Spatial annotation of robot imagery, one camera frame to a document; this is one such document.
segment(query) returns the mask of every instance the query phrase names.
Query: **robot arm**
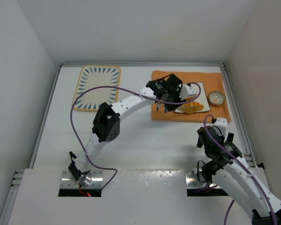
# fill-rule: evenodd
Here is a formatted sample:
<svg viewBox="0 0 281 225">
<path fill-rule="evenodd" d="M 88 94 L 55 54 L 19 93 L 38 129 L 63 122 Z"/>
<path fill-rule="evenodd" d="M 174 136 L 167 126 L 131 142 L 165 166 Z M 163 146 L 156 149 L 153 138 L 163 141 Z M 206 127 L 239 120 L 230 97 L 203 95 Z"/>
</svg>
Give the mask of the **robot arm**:
<svg viewBox="0 0 281 225">
<path fill-rule="evenodd" d="M 75 156 L 70 152 L 71 164 L 69 170 L 77 181 L 82 174 L 87 173 L 91 169 L 90 163 L 87 161 L 86 154 L 94 160 L 108 143 L 113 141 L 120 133 L 120 123 L 129 115 L 137 110 L 153 104 L 158 99 L 171 103 L 185 102 L 186 98 L 195 97 L 196 91 L 190 84 L 182 84 L 182 81 L 174 74 L 164 78 L 149 81 L 137 95 L 132 95 L 122 101 L 108 105 L 103 103 L 100 105 L 98 112 L 93 121 L 92 134 L 85 146 L 86 153 L 81 152 Z M 177 109 L 180 105 L 164 104 L 168 111 Z"/>
<path fill-rule="evenodd" d="M 212 123 L 214 124 L 213 126 L 207 127 L 211 136 L 236 157 L 251 174 L 248 174 L 235 159 L 231 158 L 211 141 L 204 127 L 201 127 L 198 130 L 199 139 L 197 147 L 204 145 L 205 154 L 212 159 L 202 166 L 202 176 L 205 181 L 219 185 L 246 212 L 253 225 L 272 225 L 271 210 L 265 196 L 253 181 L 252 177 L 254 177 L 264 190 L 266 198 L 268 198 L 276 215 L 278 224 L 281 225 L 281 200 L 274 196 L 250 169 L 241 151 L 232 142 L 233 134 L 229 133 L 227 140 L 224 141 L 227 120 L 217 118 Z"/>
</svg>

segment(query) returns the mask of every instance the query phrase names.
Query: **red wire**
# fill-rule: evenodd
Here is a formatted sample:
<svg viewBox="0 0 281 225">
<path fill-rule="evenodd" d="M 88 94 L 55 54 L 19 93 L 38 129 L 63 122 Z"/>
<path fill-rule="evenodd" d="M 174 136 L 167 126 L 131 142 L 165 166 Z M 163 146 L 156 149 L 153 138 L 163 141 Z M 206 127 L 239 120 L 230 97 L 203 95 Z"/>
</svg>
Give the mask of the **red wire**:
<svg viewBox="0 0 281 225">
<path fill-rule="evenodd" d="M 81 186 L 79 186 L 79 193 L 86 197 L 85 193 L 83 191 L 81 191 Z"/>
</svg>

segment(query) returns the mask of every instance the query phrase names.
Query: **white wall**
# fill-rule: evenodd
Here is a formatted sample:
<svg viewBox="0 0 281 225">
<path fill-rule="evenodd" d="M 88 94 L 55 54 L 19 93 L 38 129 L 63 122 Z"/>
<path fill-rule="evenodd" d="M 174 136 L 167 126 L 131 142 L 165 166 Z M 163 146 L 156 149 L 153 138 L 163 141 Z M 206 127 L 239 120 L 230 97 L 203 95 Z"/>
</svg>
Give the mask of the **white wall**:
<svg viewBox="0 0 281 225">
<path fill-rule="evenodd" d="M 15 0 L 0 0 L 0 214 L 15 169 L 29 166 L 57 68 Z"/>
<path fill-rule="evenodd" d="M 223 61 L 256 0 L 18 0 L 55 62 Z"/>
<path fill-rule="evenodd" d="M 281 198 L 281 0 L 259 0 L 228 69 L 258 161 Z"/>
</svg>

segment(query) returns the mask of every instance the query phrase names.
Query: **orange placemat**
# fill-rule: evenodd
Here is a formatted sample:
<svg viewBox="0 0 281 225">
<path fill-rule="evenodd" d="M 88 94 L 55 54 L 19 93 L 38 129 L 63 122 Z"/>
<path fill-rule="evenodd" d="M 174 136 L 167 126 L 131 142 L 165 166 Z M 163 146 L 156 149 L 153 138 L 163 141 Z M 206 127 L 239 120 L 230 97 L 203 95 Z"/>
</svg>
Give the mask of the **orange placemat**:
<svg viewBox="0 0 281 225">
<path fill-rule="evenodd" d="M 154 71 L 152 74 L 152 80 L 164 77 L 169 74 L 175 74 L 182 80 L 183 83 L 190 82 L 203 82 L 206 95 L 212 91 L 219 90 L 222 94 L 226 95 L 225 89 L 223 86 L 222 75 L 220 73 L 198 73 L 198 72 L 169 72 L 169 71 Z M 199 112 L 193 114 L 186 113 L 176 113 L 176 112 L 167 112 L 164 110 L 156 110 L 156 104 L 152 105 L 152 119 L 153 120 L 169 120 L 169 121 L 181 121 L 181 122 L 203 122 L 204 118 L 208 114 L 212 114 L 215 118 L 222 117 L 226 118 L 228 122 L 231 121 L 230 114 L 228 111 L 227 101 L 224 101 L 222 105 L 210 105 L 210 111 L 208 112 Z"/>
</svg>

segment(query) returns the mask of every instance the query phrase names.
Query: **patterned bowl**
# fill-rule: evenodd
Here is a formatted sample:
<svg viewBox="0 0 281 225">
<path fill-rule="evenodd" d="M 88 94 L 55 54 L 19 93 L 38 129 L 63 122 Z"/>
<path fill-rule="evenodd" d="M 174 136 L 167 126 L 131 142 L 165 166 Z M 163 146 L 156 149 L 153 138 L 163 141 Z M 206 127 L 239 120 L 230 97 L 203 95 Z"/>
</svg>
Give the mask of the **patterned bowl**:
<svg viewBox="0 0 281 225">
<path fill-rule="evenodd" d="M 209 102 L 214 105 L 221 105 L 224 103 L 226 97 L 218 90 L 209 93 Z"/>
</svg>

